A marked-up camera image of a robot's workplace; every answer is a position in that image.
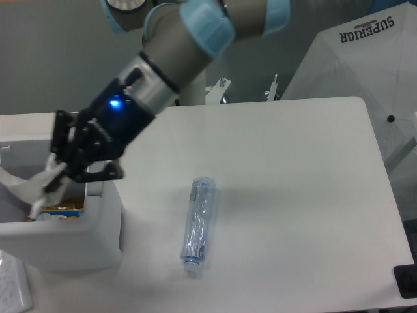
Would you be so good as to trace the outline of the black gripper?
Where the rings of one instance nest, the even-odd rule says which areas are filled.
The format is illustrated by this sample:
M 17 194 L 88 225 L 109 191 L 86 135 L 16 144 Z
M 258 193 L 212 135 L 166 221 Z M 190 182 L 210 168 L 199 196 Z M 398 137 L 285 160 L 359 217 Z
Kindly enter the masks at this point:
M 57 110 L 50 142 L 56 163 L 80 165 L 79 150 L 83 151 L 86 162 L 94 163 L 75 174 L 64 166 L 44 185 L 44 192 L 57 192 L 64 178 L 76 183 L 122 179 L 124 171 L 117 158 L 154 119 L 155 114 L 134 100 L 118 78 L 79 113 Z M 70 139 L 70 131 L 75 128 L 76 148 Z

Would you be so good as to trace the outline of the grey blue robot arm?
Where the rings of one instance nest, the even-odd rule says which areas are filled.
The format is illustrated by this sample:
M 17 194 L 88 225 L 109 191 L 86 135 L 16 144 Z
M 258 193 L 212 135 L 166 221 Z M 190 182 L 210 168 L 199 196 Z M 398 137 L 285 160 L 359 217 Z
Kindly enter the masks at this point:
M 147 14 L 144 48 L 91 104 L 58 110 L 50 150 L 63 165 L 44 186 L 121 179 L 119 158 L 154 118 L 236 40 L 283 29 L 290 1 L 185 1 Z

